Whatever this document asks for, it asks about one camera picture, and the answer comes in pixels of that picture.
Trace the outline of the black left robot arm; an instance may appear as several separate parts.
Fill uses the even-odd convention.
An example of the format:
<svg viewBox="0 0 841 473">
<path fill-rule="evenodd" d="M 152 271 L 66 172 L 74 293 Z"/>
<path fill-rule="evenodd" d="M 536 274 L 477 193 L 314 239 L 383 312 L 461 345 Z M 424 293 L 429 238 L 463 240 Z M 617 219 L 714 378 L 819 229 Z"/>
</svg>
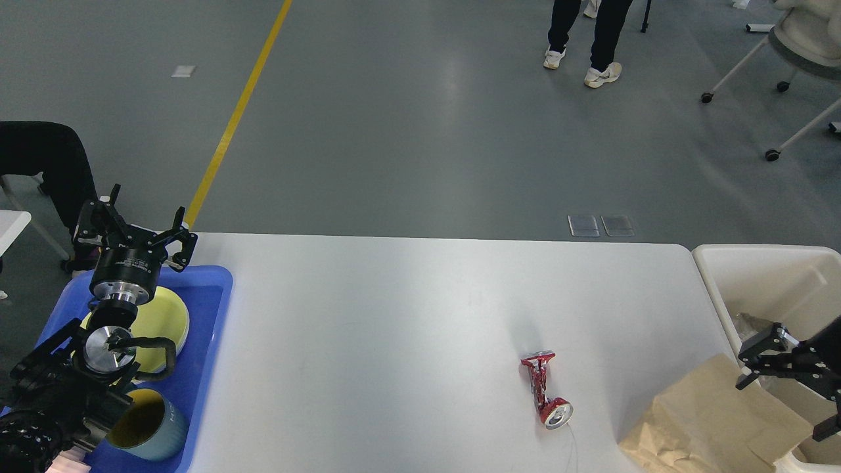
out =
<svg viewBox="0 0 841 473">
<path fill-rule="evenodd" d="M 119 185 L 82 206 L 73 239 L 99 246 L 89 290 L 87 326 L 78 318 L 49 336 L 10 372 L 2 397 L 2 471 L 45 472 L 61 452 L 88 452 L 132 405 L 129 386 L 159 381 L 176 367 L 170 336 L 136 336 L 139 308 L 154 299 L 160 270 L 183 272 L 198 235 L 177 209 L 170 229 L 157 233 L 127 224 L 115 207 Z"/>
</svg>

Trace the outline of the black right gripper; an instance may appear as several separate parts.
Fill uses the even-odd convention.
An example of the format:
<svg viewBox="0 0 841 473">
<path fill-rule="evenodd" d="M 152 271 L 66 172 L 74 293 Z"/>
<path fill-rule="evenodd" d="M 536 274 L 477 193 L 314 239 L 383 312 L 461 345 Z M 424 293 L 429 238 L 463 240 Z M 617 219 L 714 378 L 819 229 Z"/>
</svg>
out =
<svg viewBox="0 0 841 473">
<path fill-rule="evenodd" d="M 811 338 L 795 340 L 795 346 L 790 351 L 786 349 L 788 339 L 787 328 L 781 323 L 773 323 L 767 330 L 745 341 L 739 359 L 749 372 L 739 377 L 736 389 L 743 390 L 760 375 L 769 375 L 797 380 L 824 398 L 838 401 L 840 317 L 818 330 Z M 812 439 L 823 442 L 839 431 L 840 413 L 836 413 L 813 427 Z"/>
</svg>

